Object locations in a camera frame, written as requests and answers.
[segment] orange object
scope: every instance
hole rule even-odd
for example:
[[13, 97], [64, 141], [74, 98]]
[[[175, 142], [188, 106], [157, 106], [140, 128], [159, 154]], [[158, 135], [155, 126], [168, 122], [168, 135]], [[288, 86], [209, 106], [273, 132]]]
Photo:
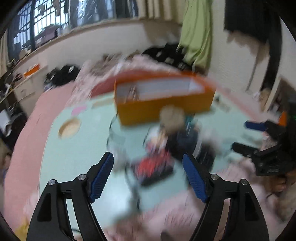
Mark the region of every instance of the orange object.
[[280, 118], [279, 118], [279, 125], [280, 126], [287, 126], [287, 112], [286, 111], [284, 111], [282, 114], [281, 114], [281, 116], [280, 116]]
[[24, 73], [24, 77], [27, 78], [28, 76], [35, 73], [39, 69], [40, 69], [40, 65], [36, 64], [33, 68], [31, 68], [30, 70], [28, 70], [27, 72]]
[[[188, 93], [176, 95], [179, 89], [170, 89], [176, 80], [190, 81], [190, 86], [196, 85], [198, 88], [201, 88], [202, 91], [190, 91]], [[158, 81], [162, 83], [165, 81], [165, 85], [162, 85], [162, 88], [167, 87], [173, 94], [170, 95], [169, 93], [168, 95], [167, 89], [161, 91]], [[135, 95], [135, 99], [127, 99], [126, 92], [129, 88], [135, 87], [136, 90], [140, 91], [139, 96], [137, 94]], [[147, 93], [141, 93], [141, 91], [147, 92], [153, 88], [155, 88], [157, 94], [151, 92], [151, 96], [149, 96]], [[115, 104], [122, 125], [135, 125], [157, 121], [159, 120], [160, 110], [167, 105], [180, 107], [186, 114], [209, 111], [215, 93], [215, 90], [205, 81], [204, 77], [191, 72], [182, 72], [180, 74], [151, 72], [132, 75], [129, 76], [129, 78], [122, 77], [116, 79], [114, 89]]]

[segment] cardboard box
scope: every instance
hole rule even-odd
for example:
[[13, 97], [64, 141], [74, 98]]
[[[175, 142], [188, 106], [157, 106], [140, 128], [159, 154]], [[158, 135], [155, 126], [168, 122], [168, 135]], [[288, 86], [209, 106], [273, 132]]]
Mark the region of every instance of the cardboard box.
[[[136, 99], [127, 99], [131, 88]], [[119, 78], [115, 82], [115, 104], [122, 125], [159, 120], [160, 110], [174, 105], [186, 114], [209, 111], [215, 90], [202, 76], [151, 72]]]

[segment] drawer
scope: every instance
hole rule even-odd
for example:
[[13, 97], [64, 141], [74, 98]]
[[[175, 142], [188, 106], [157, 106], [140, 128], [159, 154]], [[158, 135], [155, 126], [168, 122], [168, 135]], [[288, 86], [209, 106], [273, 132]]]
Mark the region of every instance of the drawer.
[[31, 79], [28, 79], [14, 90], [15, 97], [18, 101], [24, 99], [28, 95], [33, 94], [34, 92], [35, 91]]

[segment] beige round object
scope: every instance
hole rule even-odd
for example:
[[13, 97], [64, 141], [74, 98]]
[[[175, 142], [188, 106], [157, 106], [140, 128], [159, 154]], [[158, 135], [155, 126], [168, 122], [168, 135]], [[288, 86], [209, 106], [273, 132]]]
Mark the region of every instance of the beige round object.
[[59, 129], [59, 138], [65, 139], [74, 136], [80, 129], [80, 120], [76, 117], [66, 121]]
[[184, 129], [185, 114], [182, 108], [173, 105], [165, 106], [160, 111], [160, 124], [167, 135]]

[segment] pink sticky note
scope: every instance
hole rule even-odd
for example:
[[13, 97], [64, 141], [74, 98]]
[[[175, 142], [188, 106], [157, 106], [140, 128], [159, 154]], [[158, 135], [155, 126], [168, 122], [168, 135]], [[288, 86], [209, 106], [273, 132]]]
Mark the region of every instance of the pink sticky note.
[[85, 111], [87, 108], [86, 105], [78, 106], [72, 110], [71, 115], [79, 115], [81, 112]]

